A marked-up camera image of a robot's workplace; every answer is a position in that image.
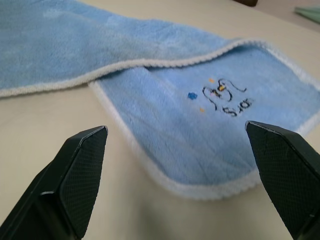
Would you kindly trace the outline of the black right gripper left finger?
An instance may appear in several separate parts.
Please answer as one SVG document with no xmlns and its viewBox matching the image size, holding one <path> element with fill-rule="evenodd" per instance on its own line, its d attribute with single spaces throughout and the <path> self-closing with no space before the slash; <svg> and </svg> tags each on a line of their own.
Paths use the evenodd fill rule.
<svg viewBox="0 0 320 240">
<path fill-rule="evenodd" d="M 2 240 L 81 240 L 98 196 L 108 128 L 69 137 L 0 226 Z"/>
</svg>

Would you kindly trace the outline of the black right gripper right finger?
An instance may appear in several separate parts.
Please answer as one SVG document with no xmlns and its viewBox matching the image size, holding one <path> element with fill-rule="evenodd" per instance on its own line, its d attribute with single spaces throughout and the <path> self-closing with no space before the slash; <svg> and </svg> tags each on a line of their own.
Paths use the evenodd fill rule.
<svg viewBox="0 0 320 240">
<path fill-rule="evenodd" d="M 320 238 L 320 155 L 294 131 L 245 125 L 262 184 L 294 240 Z"/>
</svg>

